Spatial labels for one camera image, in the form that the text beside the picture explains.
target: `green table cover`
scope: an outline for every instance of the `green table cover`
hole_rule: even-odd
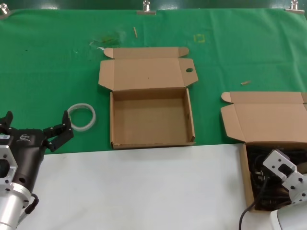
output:
[[[189,88],[197,145],[235,143],[221,93],[306,91],[306,38],[304,15],[282,9],[20,10],[0,21],[0,117],[11,110],[13,127],[43,129],[88,103],[96,124],[56,153],[110,150],[109,90],[98,85],[107,57],[98,47],[186,46],[199,77]],[[90,118],[72,115],[80,126]]]

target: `small stick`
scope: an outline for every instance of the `small stick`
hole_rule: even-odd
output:
[[[241,85],[247,85],[247,84],[250,84],[250,83],[251,83],[251,80],[248,80],[248,81],[242,82]]]
[[[138,33],[136,32],[135,27],[133,27],[133,29],[134,29],[135,37],[138,38]]]

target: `box flap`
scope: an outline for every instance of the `box flap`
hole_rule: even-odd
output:
[[[224,92],[222,99],[230,103],[307,103],[305,92]]]
[[[307,143],[305,93],[225,92],[221,109],[227,135],[245,142]]]
[[[113,59],[178,58],[189,53],[186,47],[106,48],[104,54]]]
[[[114,60],[100,64],[99,84],[113,91],[184,88],[198,80],[186,47],[107,48]]]
[[[143,149],[143,148],[158,148],[158,147],[180,147],[180,146],[192,146],[195,142],[186,143],[157,143],[157,144],[117,144],[111,143],[112,148],[115,150],[126,150],[126,149]]]

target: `black cable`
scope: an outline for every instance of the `black cable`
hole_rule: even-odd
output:
[[[30,204],[25,210],[24,212],[29,215],[31,212],[33,212],[33,210],[35,209],[35,207],[38,205],[39,199],[37,197],[37,195],[35,195],[34,193],[32,193],[32,197],[34,197],[34,200],[32,202],[32,204]]]
[[[241,228],[242,228],[242,220],[243,220],[243,217],[244,217],[245,213],[250,211],[260,201],[261,195],[262,195],[262,193],[263,193],[263,191],[265,189],[265,186],[267,185],[268,179],[269,179],[269,177],[266,176],[265,179],[264,179],[262,188],[260,189],[260,192],[258,193],[258,196],[254,200],[254,202],[242,212],[241,217],[240,217],[240,221],[239,221],[239,230],[241,230]]]

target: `cardboard box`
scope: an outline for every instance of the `cardboard box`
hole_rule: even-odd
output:
[[[106,48],[99,85],[110,93],[111,144],[133,149],[194,144],[187,86],[198,80],[186,47]]]
[[[245,144],[240,151],[247,206],[254,202],[247,145],[272,148],[307,147],[307,93],[224,92],[232,105],[221,109],[226,133]]]

